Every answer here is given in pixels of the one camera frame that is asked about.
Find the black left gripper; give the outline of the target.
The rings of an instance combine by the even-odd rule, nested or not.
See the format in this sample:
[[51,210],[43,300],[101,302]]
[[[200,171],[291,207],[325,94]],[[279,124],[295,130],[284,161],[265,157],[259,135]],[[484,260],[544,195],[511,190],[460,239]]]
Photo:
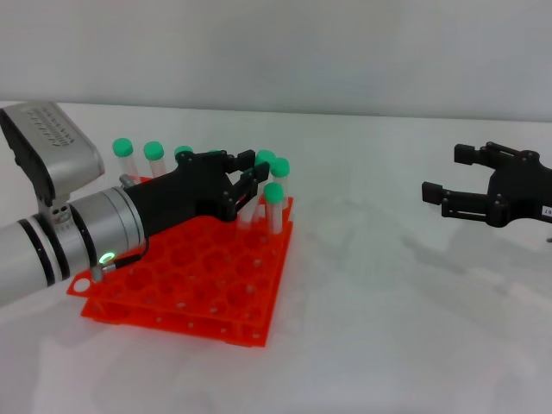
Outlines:
[[[241,210],[257,204],[260,185],[269,175],[269,164],[255,165],[251,149],[238,155],[184,151],[176,161],[173,171],[129,188],[147,237],[198,216],[234,220]],[[240,177],[232,183],[228,176],[236,172]]]

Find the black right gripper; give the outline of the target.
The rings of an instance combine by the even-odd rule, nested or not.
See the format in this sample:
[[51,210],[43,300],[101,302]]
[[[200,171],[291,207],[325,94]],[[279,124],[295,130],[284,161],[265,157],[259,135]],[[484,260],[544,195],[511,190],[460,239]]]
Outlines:
[[454,161],[494,169],[486,194],[451,191],[422,183],[422,199],[441,207],[443,217],[503,228],[518,219],[551,223],[551,169],[532,150],[519,151],[489,141],[476,148],[457,144]]

